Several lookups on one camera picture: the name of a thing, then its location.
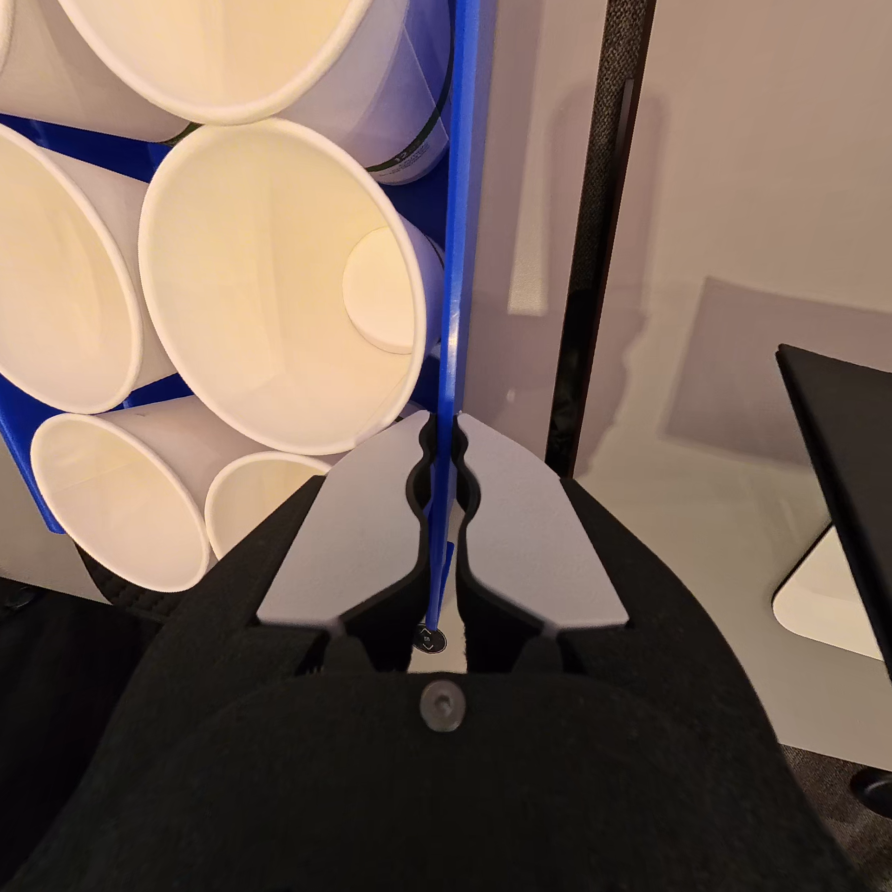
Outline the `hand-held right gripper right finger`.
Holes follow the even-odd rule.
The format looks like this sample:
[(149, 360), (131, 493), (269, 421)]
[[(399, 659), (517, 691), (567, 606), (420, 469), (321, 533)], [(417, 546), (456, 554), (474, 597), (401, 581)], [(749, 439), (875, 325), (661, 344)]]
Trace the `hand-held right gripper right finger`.
[(464, 517), (456, 594), (468, 673), (510, 672), (529, 641), (630, 617), (561, 478), (471, 415), (455, 418)]

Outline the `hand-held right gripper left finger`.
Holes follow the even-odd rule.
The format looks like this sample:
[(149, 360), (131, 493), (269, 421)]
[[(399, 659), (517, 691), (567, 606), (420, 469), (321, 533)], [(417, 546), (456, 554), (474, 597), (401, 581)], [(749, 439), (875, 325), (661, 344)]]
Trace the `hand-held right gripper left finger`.
[(430, 594), (435, 415), (418, 410), (328, 472), (258, 610), (264, 625), (358, 639), (404, 672)]

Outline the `white paper cup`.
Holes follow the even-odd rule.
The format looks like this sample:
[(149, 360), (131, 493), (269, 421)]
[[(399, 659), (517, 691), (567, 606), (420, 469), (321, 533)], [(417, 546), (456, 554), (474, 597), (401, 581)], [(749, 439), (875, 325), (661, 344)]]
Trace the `white paper cup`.
[(1, 128), (1, 372), (46, 405), (100, 414), (175, 373), (139, 274), (147, 189)]
[(216, 562), (204, 520), (211, 483), (260, 448), (187, 396), (54, 416), (30, 458), (40, 493), (83, 551), (132, 584), (180, 592)]
[(282, 118), (205, 125), (144, 199), (138, 261), (177, 372), (273, 450), (348, 452), (409, 403), (445, 257), (346, 150)]
[(156, 143), (187, 128), (121, 80), (56, 1), (1, 3), (1, 112)]
[(264, 451), (224, 466), (210, 484), (204, 520), (211, 549), (223, 558), (264, 519), (333, 461), (288, 452)]
[(279, 117), (349, 153), (380, 184), (427, 175), (450, 142), (446, 1), (66, 1), (90, 48), (177, 117)]

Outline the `blue plastic bin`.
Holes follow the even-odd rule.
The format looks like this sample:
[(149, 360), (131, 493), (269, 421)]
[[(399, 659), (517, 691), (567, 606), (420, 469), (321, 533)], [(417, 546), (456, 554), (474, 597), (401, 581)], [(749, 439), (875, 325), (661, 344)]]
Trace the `blue plastic bin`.
[[(427, 174), (413, 184), (386, 185), (396, 210), (445, 248), (445, 296), (437, 336), (428, 352), (410, 402), (454, 416), (462, 407), (466, 372), (467, 332), (485, 155), (495, 28), (495, 2), (450, 1), (452, 28), (452, 97), (449, 117), (451, 146)], [(2, 113), (2, 124), (40, 147), (132, 177), (151, 179), (176, 141), (164, 143), (117, 137)], [(4, 517), (20, 518), (19, 543), (24, 548), (24, 519), (30, 536), (48, 540), (62, 535), (39, 494), (31, 470), (29, 447), (39, 423), (55, 413), (39, 400), (2, 379), (2, 437), (9, 452), (2, 459)]]

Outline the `black chair caster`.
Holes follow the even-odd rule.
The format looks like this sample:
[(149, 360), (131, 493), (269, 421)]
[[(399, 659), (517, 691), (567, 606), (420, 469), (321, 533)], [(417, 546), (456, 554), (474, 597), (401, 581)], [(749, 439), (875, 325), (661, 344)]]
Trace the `black chair caster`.
[(849, 786), (863, 807), (891, 820), (891, 771), (864, 767), (851, 777)]

